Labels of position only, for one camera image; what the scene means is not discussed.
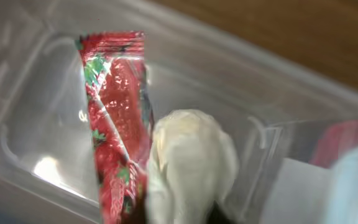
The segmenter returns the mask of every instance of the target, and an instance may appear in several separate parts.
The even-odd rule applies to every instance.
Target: red candy wrapper
[[[84,65],[103,221],[142,223],[153,125],[144,34],[93,34],[81,37],[77,47]]]

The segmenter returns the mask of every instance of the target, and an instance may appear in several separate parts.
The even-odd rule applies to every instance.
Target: transparent plastic lid
[[[346,162],[358,147],[358,93],[149,2],[0,0],[0,5],[0,179],[99,220],[73,39],[104,30],[144,30],[155,119],[171,110],[198,109],[214,116],[234,140],[241,164],[222,208],[229,218],[340,223],[329,213],[358,214],[358,203],[342,208],[332,190],[358,189],[358,181],[342,184],[336,175],[340,164],[349,175],[358,167]],[[358,218],[353,213],[342,213],[342,220]]]

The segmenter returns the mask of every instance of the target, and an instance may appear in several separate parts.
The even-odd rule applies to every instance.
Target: plastic container
[[[327,127],[358,119],[358,93],[136,0],[0,0],[0,212],[29,223],[99,221],[73,39],[103,30],[146,32],[155,119],[199,109],[232,136],[241,168],[223,209],[236,222],[358,223],[358,203],[339,206],[333,193],[348,186],[358,201],[358,179],[339,178],[358,177],[358,163],[308,160]],[[337,140],[357,132],[349,126]]]

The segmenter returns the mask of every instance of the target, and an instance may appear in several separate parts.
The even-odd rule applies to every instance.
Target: plastic bin
[[[326,128],[358,119],[358,93],[136,0],[0,0],[0,212],[26,223],[99,221],[73,38],[104,30],[146,32],[156,119],[199,109],[232,136],[241,168],[223,209],[237,223],[358,223],[358,150],[339,144],[338,163],[310,164]],[[357,133],[350,125],[336,140]]]

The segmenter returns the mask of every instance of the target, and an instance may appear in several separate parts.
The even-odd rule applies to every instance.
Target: wooden table
[[[153,0],[358,89],[358,0]]]

